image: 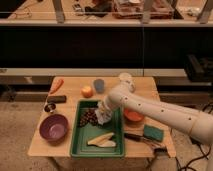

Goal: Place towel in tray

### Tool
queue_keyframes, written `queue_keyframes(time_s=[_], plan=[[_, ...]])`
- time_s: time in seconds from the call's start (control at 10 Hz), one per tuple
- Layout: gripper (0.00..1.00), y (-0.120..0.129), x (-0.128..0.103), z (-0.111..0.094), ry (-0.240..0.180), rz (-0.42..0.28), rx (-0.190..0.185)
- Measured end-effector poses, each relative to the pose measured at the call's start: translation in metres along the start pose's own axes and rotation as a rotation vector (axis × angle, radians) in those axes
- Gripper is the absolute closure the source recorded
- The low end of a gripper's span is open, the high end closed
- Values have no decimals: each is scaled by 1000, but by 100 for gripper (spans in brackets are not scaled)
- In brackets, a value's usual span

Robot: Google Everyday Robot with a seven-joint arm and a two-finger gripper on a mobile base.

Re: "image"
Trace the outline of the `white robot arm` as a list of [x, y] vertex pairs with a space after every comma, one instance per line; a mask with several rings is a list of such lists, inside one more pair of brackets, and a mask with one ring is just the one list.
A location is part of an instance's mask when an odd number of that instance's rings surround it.
[[129, 86], [120, 83], [104, 98], [110, 110], [124, 107], [161, 122], [211, 147], [206, 171], [213, 171], [213, 116], [191, 108], [147, 99], [133, 94]]

